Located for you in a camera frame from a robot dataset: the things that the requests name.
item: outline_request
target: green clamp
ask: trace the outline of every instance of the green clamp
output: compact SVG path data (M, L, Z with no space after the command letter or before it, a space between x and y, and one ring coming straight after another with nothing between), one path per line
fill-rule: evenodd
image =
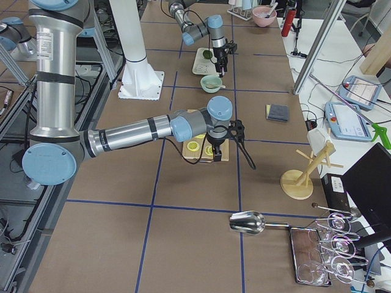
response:
M372 141L374 142L376 140L376 138L378 136L380 136L380 139L381 139L381 142L382 142L383 146L386 149L391 150L391 143L390 143L390 140L389 140L389 138L387 136L387 128L379 126L376 123L373 123L372 127L375 130L375 136L373 137Z

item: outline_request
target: white tray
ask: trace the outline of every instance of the white tray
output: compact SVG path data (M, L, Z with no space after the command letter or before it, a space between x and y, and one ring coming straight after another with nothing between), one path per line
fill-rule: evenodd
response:
M212 57L212 62L211 60L209 59L205 59L203 56L202 56L202 52L204 52L204 50L208 50L208 48L199 48L197 50L197 54L195 55L195 59L194 59L194 64L193 64L193 69L192 69L192 72L196 75L216 75L216 76L219 76L219 74L216 72L216 67L214 67L214 63L216 63L217 59L215 58L215 56Z

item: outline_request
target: brown table surface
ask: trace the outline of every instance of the brown table surface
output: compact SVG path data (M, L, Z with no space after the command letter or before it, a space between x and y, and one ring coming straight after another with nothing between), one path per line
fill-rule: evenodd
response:
M325 205L318 174L308 200L294 200L281 175L303 170L310 152L299 99L277 23L255 27L229 15L223 4L196 4L202 17L223 16L226 37L238 50L229 57L225 90L246 127L253 171L230 142L229 162L189 165L159 140L113 151L82 164L29 292L347 292L294 282L286 231L257 236L230 230L233 212L256 210L267 220L306 225ZM118 99L113 91L98 128L124 125L179 109L198 109L217 94L192 74L197 48L181 42L177 24L148 2L142 18L148 61L165 72L159 101ZM286 104L288 123L265 119L265 105Z

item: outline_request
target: metal tray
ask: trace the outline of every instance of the metal tray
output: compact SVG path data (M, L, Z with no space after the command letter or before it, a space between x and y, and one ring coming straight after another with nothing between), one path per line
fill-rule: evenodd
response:
M305 285L309 285L309 284L306 284L299 280L298 267L301 264L305 264L310 261L310 257L309 257L310 251L312 251L314 248L317 249L320 248L319 243L311 241L309 236L313 237L313 239L319 240L319 234L316 229L299 228L299 227L292 227L292 226L289 228L290 247L291 247L293 267L294 267L294 278L297 283L305 284ZM318 259L311 259L311 260L323 263L320 254ZM331 284L332 284L331 281L328 281L327 283L317 287L329 287L331 286Z

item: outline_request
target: computer monitor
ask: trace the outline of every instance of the computer monitor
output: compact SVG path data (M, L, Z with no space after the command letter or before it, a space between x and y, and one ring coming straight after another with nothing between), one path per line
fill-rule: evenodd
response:
M362 243L369 245L369 239L386 239L391 231L391 154L377 143L341 179L343 187L378 236L367 241L362 239ZM391 245L391 240L384 244Z

